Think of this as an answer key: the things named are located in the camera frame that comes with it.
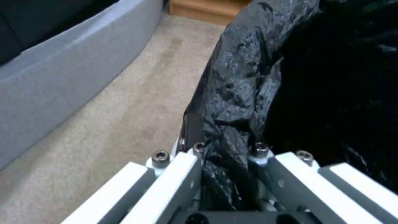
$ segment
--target black garbage bag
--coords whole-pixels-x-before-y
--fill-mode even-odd
[[[248,153],[306,150],[397,192],[397,0],[254,0],[221,35],[184,114],[206,144],[203,210],[256,210]]]

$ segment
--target metal bolt head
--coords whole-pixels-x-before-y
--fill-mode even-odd
[[[203,142],[197,142],[193,145],[193,150],[197,153],[202,153],[205,149],[205,144]]]
[[[185,149],[185,138],[180,138],[178,141],[178,148],[180,151]]]
[[[152,163],[155,167],[164,168],[170,163],[170,154],[159,150],[152,154]]]
[[[301,159],[303,162],[307,163],[307,165],[312,166],[312,162],[314,161],[314,156],[304,150],[299,150],[296,152],[296,156]]]
[[[268,155],[269,148],[263,142],[256,142],[254,145],[254,155],[257,157],[266,157]]]

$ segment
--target wooden furniture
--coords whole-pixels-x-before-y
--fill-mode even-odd
[[[170,15],[227,25],[250,0],[170,0]]]

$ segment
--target hex socket bolt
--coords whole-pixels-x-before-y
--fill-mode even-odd
[[[299,150],[296,152],[296,156],[305,162],[307,165],[312,166],[312,162],[314,161],[314,156],[304,150]]]
[[[166,151],[159,150],[152,154],[152,164],[157,168],[165,168],[170,163],[170,154]]]
[[[205,149],[205,144],[203,142],[197,142],[193,145],[193,151],[197,153],[202,153]]]
[[[254,145],[254,155],[256,157],[266,157],[268,155],[269,148],[263,142],[256,142]]]

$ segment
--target white metal bar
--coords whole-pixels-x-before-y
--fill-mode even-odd
[[[398,223],[398,196],[347,163],[319,173],[383,223]]]
[[[154,181],[152,169],[130,162],[62,224],[117,223]]]
[[[168,223],[178,207],[192,202],[200,186],[200,174],[196,156],[178,153],[121,224]]]
[[[380,223],[293,153],[270,158],[263,180],[287,209],[307,207],[322,223]]]

